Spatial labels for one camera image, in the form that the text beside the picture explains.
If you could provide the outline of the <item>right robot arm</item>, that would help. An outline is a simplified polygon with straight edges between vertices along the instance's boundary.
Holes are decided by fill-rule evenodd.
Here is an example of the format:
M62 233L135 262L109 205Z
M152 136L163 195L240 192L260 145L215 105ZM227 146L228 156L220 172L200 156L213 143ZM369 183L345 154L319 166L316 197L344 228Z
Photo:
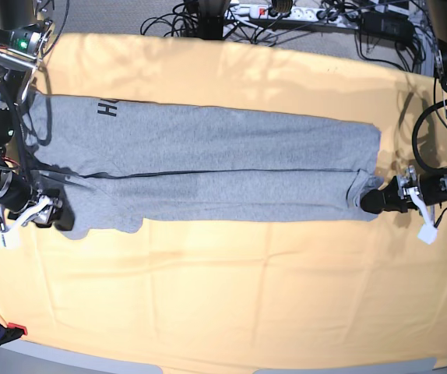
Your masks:
M26 148L21 107L33 76L61 33L53 1L0 1L0 231L30 222L71 231L74 214L60 189L45 187Z

